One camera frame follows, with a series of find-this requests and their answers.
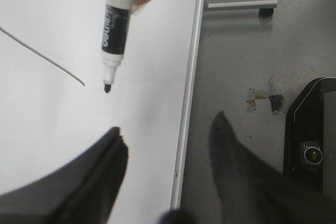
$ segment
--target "whiteboard frame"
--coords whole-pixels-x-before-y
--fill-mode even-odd
[[[193,32],[191,38],[190,53],[188,58],[188,69],[187,69],[184,98],[183,98],[181,125],[178,134],[179,140],[176,153],[171,209],[179,208],[181,204],[185,156],[187,149],[190,113],[192,106],[194,81],[195,81],[197,53],[198,53],[198,46],[200,43],[203,5],[204,0],[196,0]]]

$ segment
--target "black marker tip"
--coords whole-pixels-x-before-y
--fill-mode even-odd
[[[105,93],[110,92],[110,90],[111,90],[111,85],[109,85],[109,84],[105,84],[104,90],[105,90]]]

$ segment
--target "whiteboard marker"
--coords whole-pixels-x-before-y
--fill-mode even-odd
[[[106,0],[101,52],[106,93],[111,90],[116,69],[123,59],[132,4],[133,0]]]

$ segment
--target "whiteboard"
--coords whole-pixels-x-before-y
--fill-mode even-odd
[[[133,15],[109,94],[100,59],[105,0],[0,4],[0,26],[85,83],[0,33],[0,194],[119,126],[130,157],[110,223],[155,223],[173,185],[178,206],[203,0],[152,0]]]

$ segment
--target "gray floor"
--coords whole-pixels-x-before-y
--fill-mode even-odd
[[[224,110],[238,139],[282,172],[286,111],[272,115],[257,100],[247,113],[248,90],[268,90],[273,77],[288,109],[309,81],[336,77],[336,0],[278,1],[272,20],[257,10],[204,14],[182,193],[200,224],[221,223],[207,148],[215,114]]]

